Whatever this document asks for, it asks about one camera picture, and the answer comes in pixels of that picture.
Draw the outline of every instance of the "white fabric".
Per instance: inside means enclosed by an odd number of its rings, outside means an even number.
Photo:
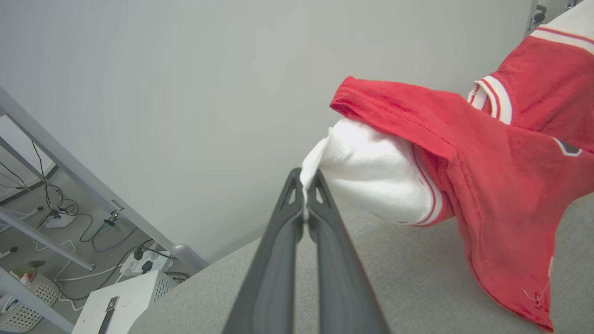
[[[407,140],[344,118],[305,158],[300,180],[306,192],[319,168],[334,198],[389,222],[425,223],[435,196],[415,159]]]
[[[594,0],[584,0],[577,4],[575,8],[568,10],[563,15],[559,15],[548,24],[543,24],[540,27],[578,34],[594,40],[592,18],[594,18]]]
[[[511,100],[503,84],[490,75],[484,77],[482,80],[475,81],[475,83],[481,87],[481,90],[486,92],[487,96],[489,96],[489,101],[491,102],[491,116],[499,119],[507,125],[511,124]]]
[[[550,29],[551,25],[547,24],[547,25],[542,25],[541,27]],[[530,36],[532,36],[532,37],[537,37],[537,38],[550,40],[552,42],[577,46],[578,48],[584,49],[584,50],[590,52],[592,55],[594,55],[594,44],[592,44],[591,40],[582,39],[582,38],[580,38],[580,36],[578,36],[574,33],[572,33],[572,35],[574,35],[576,37],[564,36],[564,35],[561,35],[558,33],[553,33],[550,31],[539,30],[539,29],[536,29],[532,34],[530,34]]]
[[[485,106],[486,98],[485,90],[479,84],[475,83],[474,88],[468,93],[467,101],[476,109],[481,110]]]

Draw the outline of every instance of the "white device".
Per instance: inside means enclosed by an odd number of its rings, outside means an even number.
[[[45,223],[43,227],[47,228],[64,228],[70,224],[76,216],[74,215],[65,215],[63,213],[58,214],[59,217],[51,217],[48,218],[49,222]]]
[[[160,270],[91,292],[72,334],[97,334],[106,316],[110,301],[118,298],[105,334],[126,334],[136,318],[151,304],[178,286]]]
[[[160,253],[167,256],[170,254],[168,251],[160,251]],[[148,272],[152,272],[154,270],[162,270],[166,272],[173,265],[172,259],[161,256],[154,251],[146,250],[143,252],[143,257],[140,260],[136,260],[134,258],[134,253],[128,255],[124,265],[119,268],[119,272],[123,273],[125,276],[142,275],[143,265],[148,261],[152,262],[152,267],[148,270]]]

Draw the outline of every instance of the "striped trim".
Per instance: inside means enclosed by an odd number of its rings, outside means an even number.
[[[485,90],[481,89],[481,87],[475,83],[474,89],[468,93],[467,101],[476,109],[481,110],[486,102]]]
[[[551,29],[548,26],[540,26],[530,34],[532,37],[550,40],[551,42],[563,43],[583,49],[594,55],[594,40],[586,36],[569,33],[558,29]]]
[[[416,154],[415,148],[412,147],[412,143],[410,145],[417,170],[421,175],[423,175],[423,181],[425,181],[425,185],[429,188],[429,190],[431,190],[431,210],[427,212],[425,217],[423,217],[420,222],[412,224],[413,226],[423,226],[433,223],[440,215],[441,208],[443,207],[443,198],[441,198],[441,192],[435,185],[435,182],[433,182],[433,179],[431,179],[429,176],[429,173],[425,169],[425,166],[423,166],[419,156]]]
[[[557,144],[561,148],[561,152],[563,153],[563,155],[566,155],[566,156],[579,156],[582,153],[582,149],[578,149],[578,151],[575,152],[575,153],[568,152],[567,149],[565,148],[565,145],[563,145],[563,143],[559,139],[557,139],[555,137],[551,137],[551,138],[553,138],[557,142]]]
[[[507,125],[511,124],[511,100],[503,84],[490,75],[475,83],[481,87],[479,91],[484,91],[491,101],[491,116]]]

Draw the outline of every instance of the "white wall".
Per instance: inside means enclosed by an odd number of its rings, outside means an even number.
[[[25,160],[27,160],[31,166],[35,167],[38,171],[41,171],[39,158],[37,157],[37,154],[35,154],[35,149],[33,148],[31,140],[6,115],[0,116],[0,137],[2,137],[2,139],[4,139],[4,141],[6,141],[14,150],[19,152],[19,154],[25,158]],[[41,151],[39,148],[37,148],[37,151],[39,152],[39,156],[41,157],[43,163],[43,172],[47,174],[55,165],[43,151]],[[35,174],[29,171],[29,169],[27,169],[22,163],[20,163],[15,157],[13,157],[2,147],[0,147],[0,161],[6,165],[6,167],[10,168],[10,170],[17,174],[21,179],[23,179],[28,187],[41,181],[37,176],[35,176]],[[4,169],[4,167],[0,166],[0,172],[10,177],[14,181],[19,182],[20,184],[20,180]],[[0,184],[13,188],[19,187],[18,184],[4,177],[3,175],[0,175]],[[10,189],[0,186],[0,200],[4,200],[18,193],[19,191],[20,190],[17,189]]]
[[[463,95],[530,0],[12,1],[0,86],[174,243],[258,237],[347,76]]]

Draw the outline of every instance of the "white sleeve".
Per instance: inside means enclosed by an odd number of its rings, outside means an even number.
[[[421,172],[411,143],[361,122],[341,119],[301,168],[304,192],[319,168],[332,196],[347,205],[405,225],[422,225],[431,214],[431,180]]]

